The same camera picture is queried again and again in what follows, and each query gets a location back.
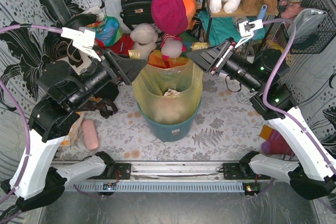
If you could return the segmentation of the yellow trash bag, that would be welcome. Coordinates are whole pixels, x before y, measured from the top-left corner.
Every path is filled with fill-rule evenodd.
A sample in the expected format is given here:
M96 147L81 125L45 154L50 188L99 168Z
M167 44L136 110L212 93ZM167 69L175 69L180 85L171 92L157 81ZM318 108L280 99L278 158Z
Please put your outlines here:
M189 119L198 107L203 89L203 71L191 60L183 66L161 69L147 64L133 81L133 95L144 115L164 124ZM180 92L164 97L168 89Z

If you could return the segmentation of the teal trash bin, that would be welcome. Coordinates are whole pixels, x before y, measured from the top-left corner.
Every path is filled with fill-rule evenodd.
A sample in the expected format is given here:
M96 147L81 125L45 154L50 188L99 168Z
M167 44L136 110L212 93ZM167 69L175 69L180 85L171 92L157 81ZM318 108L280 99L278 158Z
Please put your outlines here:
M173 124L173 125L164 125L164 124L156 123L144 115L138 103L137 103L137 107L141 115L146 120L147 125L150 129L150 132L156 138L158 138L162 142L176 142L188 135L189 131L192 128L194 119L196 118L196 115L201 107L201 103L202 101L200 100L197 109L195 110L194 114L189 119L187 119L186 121L182 123Z

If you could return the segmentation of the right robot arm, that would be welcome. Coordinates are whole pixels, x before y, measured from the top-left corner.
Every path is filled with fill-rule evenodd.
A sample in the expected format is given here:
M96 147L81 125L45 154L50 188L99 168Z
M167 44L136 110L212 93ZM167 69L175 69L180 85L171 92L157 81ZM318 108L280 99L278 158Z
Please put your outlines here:
M288 155L297 161L284 161L250 151L234 168L223 166L226 179L275 178L289 184L301 197L313 200L335 192L335 159L307 126L300 109L285 85L279 84L289 66L282 62L268 92L265 85L281 57L281 50L266 49L248 62L235 51L232 38L218 46L187 53L204 73L239 82L255 95L250 98L255 111L273 126L289 145Z

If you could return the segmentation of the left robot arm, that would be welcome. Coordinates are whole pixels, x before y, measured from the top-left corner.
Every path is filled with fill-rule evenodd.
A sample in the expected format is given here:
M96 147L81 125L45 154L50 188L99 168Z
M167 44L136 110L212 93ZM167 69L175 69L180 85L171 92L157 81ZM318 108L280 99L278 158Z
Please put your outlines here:
M17 196L11 211L26 212L50 205L71 185L115 175L115 161L103 151L66 168L57 169L51 163L79 119L79 111L91 98L111 103L118 94L118 84L130 85L146 64L144 59L122 57L106 49L80 73L63 60L46 66L37 80L46 95L35 105L28 121L30 142L13 178L1 183L4 192Z

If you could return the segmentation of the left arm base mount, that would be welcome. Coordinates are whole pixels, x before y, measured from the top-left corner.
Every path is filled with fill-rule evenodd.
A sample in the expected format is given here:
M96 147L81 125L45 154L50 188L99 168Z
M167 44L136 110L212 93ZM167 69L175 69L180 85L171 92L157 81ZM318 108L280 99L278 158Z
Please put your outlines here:
M113 171L104 171L98 176L89 177L89 179L112 179L112 180L129 180L131 175L131 163L116 163Z

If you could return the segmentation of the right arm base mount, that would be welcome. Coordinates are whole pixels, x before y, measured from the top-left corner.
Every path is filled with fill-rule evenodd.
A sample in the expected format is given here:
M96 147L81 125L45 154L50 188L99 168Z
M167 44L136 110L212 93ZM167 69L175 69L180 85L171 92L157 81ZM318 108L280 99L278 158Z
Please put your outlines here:
M240 163L224 163L222 166L224 178L228 180L269 180L271 177L257 175L248 165Z

